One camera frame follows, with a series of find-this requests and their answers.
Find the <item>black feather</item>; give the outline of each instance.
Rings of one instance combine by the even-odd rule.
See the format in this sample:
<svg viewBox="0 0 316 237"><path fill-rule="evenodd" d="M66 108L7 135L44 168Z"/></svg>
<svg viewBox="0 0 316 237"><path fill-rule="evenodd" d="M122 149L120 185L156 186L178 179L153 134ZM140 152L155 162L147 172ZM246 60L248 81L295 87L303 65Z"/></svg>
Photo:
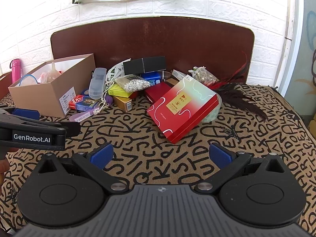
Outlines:
<svg viewBox="0 0 316 237"><path fill-rule="evenodd" d="M252 112L254 114L257 114L264 120L267 120L267 114L254 103L250 103L250 101L255 102L251 97L245 95L241 90L235 89L236 85L236 83L230 83L222 86L215 91L222 98L223 103L228 103L229 105L243 111Z"/></svg>

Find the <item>bag of beads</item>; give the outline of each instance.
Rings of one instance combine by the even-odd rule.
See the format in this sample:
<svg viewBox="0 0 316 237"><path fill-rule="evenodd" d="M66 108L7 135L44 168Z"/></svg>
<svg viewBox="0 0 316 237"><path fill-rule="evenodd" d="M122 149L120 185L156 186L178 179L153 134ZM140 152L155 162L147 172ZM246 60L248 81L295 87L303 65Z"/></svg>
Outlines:
<svg viewBox="0 0 316 237"><path fill-rule="evenodd" d="M115 79L125 92L136 92L150 87L150 82L137 75L126 75Z"/></svg>
<svg viewBox="0 0 316 237"><path fill-rule="evenodd" d="M193 70L189 70L192 73L192 77L200 83L208 86L218 81L217 77L206 70L205 67L193 67Z"/></svg>

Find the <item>blue box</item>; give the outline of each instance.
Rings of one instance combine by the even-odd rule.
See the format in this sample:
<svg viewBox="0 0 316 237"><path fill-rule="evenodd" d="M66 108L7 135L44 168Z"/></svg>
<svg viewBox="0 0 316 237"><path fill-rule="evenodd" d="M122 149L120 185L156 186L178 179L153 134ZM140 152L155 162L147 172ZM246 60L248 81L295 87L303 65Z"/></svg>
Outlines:
<svg viewBox="0 0 316 237"><path fill-rule="evenodd" d="M156 71L141 74L141 77L143 79L146 79L148 82L150 82L151 86L154 86L154 85L159 84L161 82L160 74Z"/></svg>

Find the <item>feather duster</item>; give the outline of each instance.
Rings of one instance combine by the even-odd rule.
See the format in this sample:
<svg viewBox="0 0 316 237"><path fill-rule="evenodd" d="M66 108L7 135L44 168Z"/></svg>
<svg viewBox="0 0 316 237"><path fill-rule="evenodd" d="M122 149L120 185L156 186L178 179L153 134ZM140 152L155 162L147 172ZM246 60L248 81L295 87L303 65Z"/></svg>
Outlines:
<svg viewBox="0 0 316 237"><path fill-rule="evenodd" d="M245 95L241 90L235 89L237 83L231 83L232 81L236 81L242 77L242 75L247 70L247 64L248 61L246 56L246 63L242 65L234 74L219 80L214 84L208 85L207 87L217 92L222 98L223 103L228 103L229 105L232 105L243 111L252 112L266 120L268 119L267 114L255 104L255 101L251 97Z"/></svg>

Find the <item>white door frame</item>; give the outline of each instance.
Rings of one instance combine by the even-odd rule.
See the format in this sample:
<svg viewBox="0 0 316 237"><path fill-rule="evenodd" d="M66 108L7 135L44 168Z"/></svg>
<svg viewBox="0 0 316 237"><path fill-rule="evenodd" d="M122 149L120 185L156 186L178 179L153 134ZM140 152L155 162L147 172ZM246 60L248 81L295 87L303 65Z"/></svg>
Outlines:
<svg viewBox="0 0 316 237"><path fill-rule="evenodd" d="M277 80L275 82L275 86L279 86L278 92L284 97L286 91L289 87L292 74L294 71L294 67L296 64L296 59L298 55L298 50L301 43L302 29L303 29L303 19L304 19L304 0L295 0L295 8L294 8L294 19L293 17L288 18L289 21L293 20L293 38L285 39L285 59L282 61L281 68L284 68L280 71Z"/></svg>

